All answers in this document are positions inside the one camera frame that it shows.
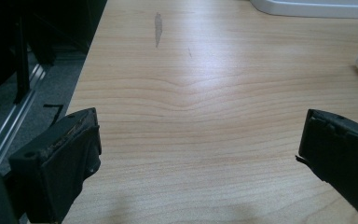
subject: light wood surface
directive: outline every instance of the light wood surface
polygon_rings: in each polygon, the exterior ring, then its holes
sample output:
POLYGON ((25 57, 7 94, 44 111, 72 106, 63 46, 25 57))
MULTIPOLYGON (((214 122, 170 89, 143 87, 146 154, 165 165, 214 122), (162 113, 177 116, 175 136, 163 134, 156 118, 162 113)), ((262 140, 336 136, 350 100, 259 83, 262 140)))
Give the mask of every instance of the light wood surface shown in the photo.
POLYGON ((64 223, 358 223, 295 160, 309 108, 358 122, 357 55, 358 20, 109 0, 68 110, 102 166, 64 223))

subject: wooden tabletop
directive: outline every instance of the wooden tabletop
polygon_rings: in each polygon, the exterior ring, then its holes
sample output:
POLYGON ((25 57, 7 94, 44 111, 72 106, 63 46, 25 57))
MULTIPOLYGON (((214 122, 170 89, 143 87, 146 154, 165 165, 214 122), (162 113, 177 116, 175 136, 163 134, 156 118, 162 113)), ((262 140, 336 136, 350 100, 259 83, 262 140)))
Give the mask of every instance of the wooden tabletop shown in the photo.
POLYGON ((358 20, 109 0, 68 114, 103 154, 64 223, 358 223, 297 162, 309 108, 358 122, 358 20))

